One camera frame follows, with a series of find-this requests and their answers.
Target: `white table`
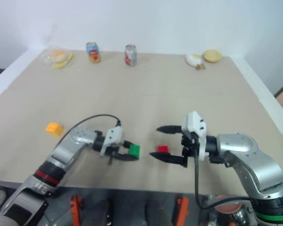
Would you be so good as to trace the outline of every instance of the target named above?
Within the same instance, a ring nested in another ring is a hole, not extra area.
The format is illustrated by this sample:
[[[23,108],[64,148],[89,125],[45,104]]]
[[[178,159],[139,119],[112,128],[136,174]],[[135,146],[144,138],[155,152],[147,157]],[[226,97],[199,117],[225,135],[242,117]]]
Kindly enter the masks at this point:
[[[74,59],[62,69],[52,70],[39,58],[23,71],[18,66],[20,74],[0,94],[0,181],[23,182],[42,164],[58,141],[45,131],[49,122],[59,122],[66,131],[98,113],[114,114],[122,120],[125,139],[141,146],[140,159],[114,161],[108,166],[107,158],[85,151],[64,180],[65,186],[193,193],[192,158],[185,169],[149,155],[157,145],[169,145],[172,154],[181,154],[180,135],[161,134],[155,129],[180,125],[193,110],[205,119],[209,135],[249,134],[283,169],[283,113],[281,109],[266,112],[276,103],[264,104],[262,100],[271,98],[252,83],[256,77],[251,77],[253,72],[243,60],[234,59],[240,70],[225,57],[217,64],[205,63],[204,71],[196,71],[177,55],[139,54],[135,67],[126,66],[123,58],[123,53],[107,52],[102,53],[102,62],[91,64],[84,51],[75,51]],[[115,121],[103,118],[86,125],[105,132]],[[200,166],[200,191],[245,194],[233,169],[208,161]]]

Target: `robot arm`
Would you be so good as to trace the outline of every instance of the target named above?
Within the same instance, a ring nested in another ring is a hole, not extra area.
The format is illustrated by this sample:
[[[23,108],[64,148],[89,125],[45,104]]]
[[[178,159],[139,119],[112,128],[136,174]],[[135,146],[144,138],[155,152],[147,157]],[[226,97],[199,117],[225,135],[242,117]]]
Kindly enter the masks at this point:
[[[110,129],[106,137],[88,128],[73,128],[36,172],[4,203],[0,210],[0,225],[37,225],[48,206],[45,197],[50,197],[56,191],[57,185],[74,165],[82,150],[88,147],[102,155],[111,155],[121,144],[122,133],[120,126]],[[135,160],[133,156],[129,158],[126,154],[117,155],[126,156],[126,160]]]
[[[179,126],[163,126],[164,133],[182,133],[182,156],[151,153],[155,158],[187,167],[188,157],[233,167],[250,198],[256,218],[261,225],[283,225],[283,173],[271,157],[263,153],[256,141],[244,134],[206,135],[206,124],[192,112]]]

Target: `black cable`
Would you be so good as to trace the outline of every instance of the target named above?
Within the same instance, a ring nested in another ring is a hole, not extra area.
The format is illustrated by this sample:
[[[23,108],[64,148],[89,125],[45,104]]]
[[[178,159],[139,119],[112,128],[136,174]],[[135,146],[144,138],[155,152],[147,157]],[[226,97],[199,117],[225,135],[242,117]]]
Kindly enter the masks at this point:
[[[65,133],[65,134],[62,136],[62,138],[61,138],[61,139],[59,140],[59,142],[57,143],[56,147],[62,142],[62,140],[64,140],[64,138],[68,135],[68,133],[69,133],[73,128],[77,127],[78,125],[80,125],[81,123],[83,123],[83,122],[85,122],[85,121],[87,121],[87,120],[89,120],[89,119],[93,119],[93,118],[100,117],[100,116],[107,116],[107,117],[115,118],[115,119],[117,120],[117,125],[116,125],[116,126],[121,126],[121,121],[120,121],[120,119],[119,119],[118,117],[114,116],[114,115],[111,115],[111,114],[97,114],[97,115],[93,115],[93,116],[90,116],[90,117],[88,117],[88,118],[86,118],[86,119],[84,119],[84,120],[78,122],[76,125],[74,125],[73,127],[71,127],[71,128],[67,131],[67,133]]]
[[[208,209],[211,209],[211,208],[214,208],[215,206],[218,206],[220,204],[223,204],[225,202],[232,202],[232,201],[241,201],[241,200],[250,200],[249,197],[231,197],[231,198],[226,198],[226,199],[223,199],[223,200],[220,200],[220,201],[217,201],[211,205],[208,205],[208,206],[202,206],[201,205],[201,202],[200,202],[200,199],[199,199],[199,163],[198,163],[198,152],[197,150],[194,150],[195,152],[195,156],[194,156],[194,160],[195,160],[195,200],[196,200],[196,203],[197,205],[203,209],[203,210],[208,210]]]

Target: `soda can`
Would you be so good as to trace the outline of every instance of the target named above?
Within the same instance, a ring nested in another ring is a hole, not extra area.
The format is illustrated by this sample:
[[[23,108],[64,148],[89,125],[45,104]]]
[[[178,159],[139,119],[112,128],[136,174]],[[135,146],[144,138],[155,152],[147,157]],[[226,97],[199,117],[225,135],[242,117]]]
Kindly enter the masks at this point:
[[[135,66],[137,61],[137,52],[135,45],[126,45],[125,62],[129,66]]]
[[[92,63],[97,63],[100,61],[100,51],[96,42],[87,42],[86,51]]]

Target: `red stripe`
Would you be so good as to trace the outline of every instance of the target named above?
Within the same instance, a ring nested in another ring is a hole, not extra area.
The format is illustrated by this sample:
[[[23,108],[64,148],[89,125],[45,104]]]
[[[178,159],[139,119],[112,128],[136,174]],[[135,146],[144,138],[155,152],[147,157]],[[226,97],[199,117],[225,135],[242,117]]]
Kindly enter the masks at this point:
[[[51,176],[48,176],[47,174],[43,173],[42,171],[38,170],[36,171],[36,174],[40,177],[42,177],[43,179],[47,180],[48,182],[51,182],[55,185],[58,185],[60,183],[59,180],[56,180],[55,178],[52,178]]]

